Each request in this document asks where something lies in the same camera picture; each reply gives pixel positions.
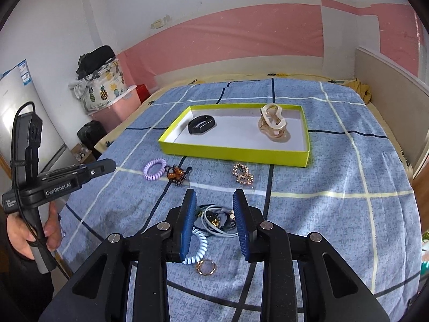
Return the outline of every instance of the pineapple print bag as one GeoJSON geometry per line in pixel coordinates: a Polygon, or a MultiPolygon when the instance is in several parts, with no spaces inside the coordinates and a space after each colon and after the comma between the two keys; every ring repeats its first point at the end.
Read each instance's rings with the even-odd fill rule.
{"type": "Polygon", "coordinates": [[[87,113],[106,108],[127,91],[121,65],[116,58],[86,76],[85,80],[88,84],[81,102],[87,113]]]}

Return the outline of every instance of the pink storage bin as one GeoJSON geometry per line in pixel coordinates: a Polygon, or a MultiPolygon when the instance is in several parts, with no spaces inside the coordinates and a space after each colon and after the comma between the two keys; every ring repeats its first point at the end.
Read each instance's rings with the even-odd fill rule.
{"type": "Polygon", "coordinates": [[[119,96],[109,106],[91,114],[93,120],[100,121],[107,133],[125,121],[141,105],[136,86],[119,96]]]}

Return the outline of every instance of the refrigerator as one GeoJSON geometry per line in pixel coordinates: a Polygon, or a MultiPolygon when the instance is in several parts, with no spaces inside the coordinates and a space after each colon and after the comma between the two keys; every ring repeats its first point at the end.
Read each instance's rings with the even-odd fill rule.
{"type": "MultiPolygon", "coordinates": [[[[10,161],[14,116],[21,105],[32,101],[36,106],[36,114],[43,120],[39,172],[76,164],[76,159],[59,136],[40,101],[27,61],[23,60],[0,77],[0,153],[4,159],[10,161]]],[[[31,106],[28,106],[22,113],[31,110],[31,106]]]]}

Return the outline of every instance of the refrigerator door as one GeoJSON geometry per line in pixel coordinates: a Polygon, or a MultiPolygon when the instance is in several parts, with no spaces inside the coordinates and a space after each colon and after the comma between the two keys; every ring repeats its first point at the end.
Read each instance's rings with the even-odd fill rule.
{"type": "MultiPolygon", "coordinates": [[[[39,149],[40,172],[48,163],[52,163],[53,159],[58,159],[57,152],[63,147],[64,142],[37,95],[27,62],[24,60],[9,70],[0,80],[0,153],[6,160],[10,160],[13,119],[19,107],[28,101],[34,102],[36,114],[43,120],[42,142],[39,149]]],[[[29,111],[31,111],[31,106],[22,112],[29,111]]]]}

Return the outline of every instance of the headboard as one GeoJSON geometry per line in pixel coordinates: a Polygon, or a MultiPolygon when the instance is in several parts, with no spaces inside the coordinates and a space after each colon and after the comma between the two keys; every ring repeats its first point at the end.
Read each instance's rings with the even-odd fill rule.
{"type": "Polygon", "coordinates": [[[415,176],[428,155],[429,87],[381,53],[358,47],[355,76],[371,87],[371,102],[387,122],[415,176]]]}

